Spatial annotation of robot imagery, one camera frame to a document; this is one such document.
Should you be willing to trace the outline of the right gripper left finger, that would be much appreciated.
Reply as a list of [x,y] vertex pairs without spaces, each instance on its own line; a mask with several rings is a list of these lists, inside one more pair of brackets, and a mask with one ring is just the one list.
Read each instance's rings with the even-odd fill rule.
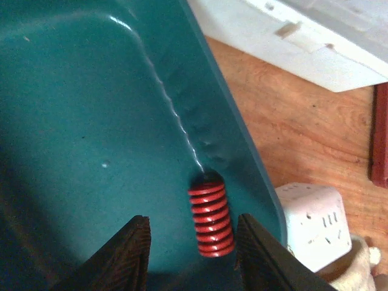
[[52,290],[145,290],[151,231],[147,216],[134,216],[93,256]]

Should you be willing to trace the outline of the red spring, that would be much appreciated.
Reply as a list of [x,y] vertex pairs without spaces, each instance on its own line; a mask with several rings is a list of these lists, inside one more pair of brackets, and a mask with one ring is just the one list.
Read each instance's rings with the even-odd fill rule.
[[235,240],[224,179],[206,173],[188,189],[198,252],[206,258],[230,254]]

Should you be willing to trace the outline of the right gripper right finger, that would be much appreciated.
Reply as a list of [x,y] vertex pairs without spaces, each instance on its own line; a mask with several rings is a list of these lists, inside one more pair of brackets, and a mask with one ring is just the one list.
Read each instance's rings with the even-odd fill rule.
[[238,217],[235,238],[244,290],[334,290],[301,264],[252,215]]

